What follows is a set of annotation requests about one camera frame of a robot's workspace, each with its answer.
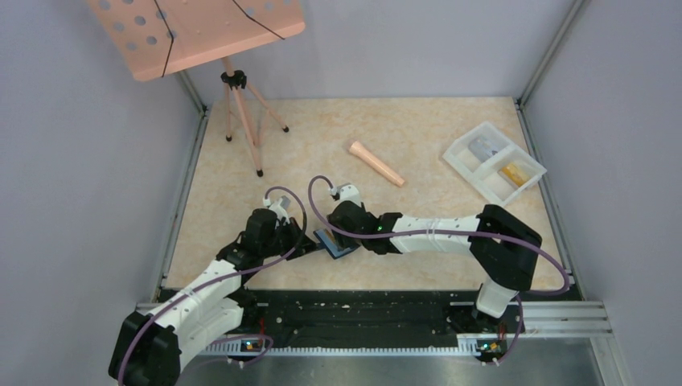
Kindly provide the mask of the blue card holder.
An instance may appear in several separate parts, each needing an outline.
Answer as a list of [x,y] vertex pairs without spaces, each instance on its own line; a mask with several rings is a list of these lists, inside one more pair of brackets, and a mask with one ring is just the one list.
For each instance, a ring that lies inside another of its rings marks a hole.
[[325,228],[315,230],[313,234],[318,239],[321,248],[325,249],[327,253],[335,260],[345,257],[359,248],[357,245],[351,247],[341,247],[340,244],[338,244],[335,240],[333,233]]

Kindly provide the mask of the gold credit card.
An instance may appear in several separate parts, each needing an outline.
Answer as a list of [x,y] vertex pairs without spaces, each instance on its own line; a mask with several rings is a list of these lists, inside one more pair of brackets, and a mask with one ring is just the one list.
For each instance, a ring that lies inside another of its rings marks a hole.
[[506,166],[503,166],[499,172],[518,187],[522,187],[531,179],[526,170],[516,162],[508,163]]

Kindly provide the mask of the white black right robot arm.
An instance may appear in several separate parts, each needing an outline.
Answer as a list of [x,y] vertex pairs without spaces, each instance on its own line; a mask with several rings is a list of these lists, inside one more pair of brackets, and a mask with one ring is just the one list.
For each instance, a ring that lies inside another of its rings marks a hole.
[[417,252],[473,257],[487,275],[471,319],[481,331],[504,320],[507,304],[528,291],[542,238],[504,208],[487,204],[475,216],[417,218],[400,212],[374,216],[363,204],[343,201],[327,215],[336,243],[361,246],[377,255]]

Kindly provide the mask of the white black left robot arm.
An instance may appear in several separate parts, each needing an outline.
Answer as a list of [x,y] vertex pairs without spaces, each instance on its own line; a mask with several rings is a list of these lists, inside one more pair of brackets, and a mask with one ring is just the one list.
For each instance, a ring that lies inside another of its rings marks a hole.
[[184,368],[221,335],[248,332],[258,320],[243,285],[265,259],[293,260],[319,249],[306,226],[284,212],[258,208],[190,285],[123,321],[108,374],[121,385],[174,385]]

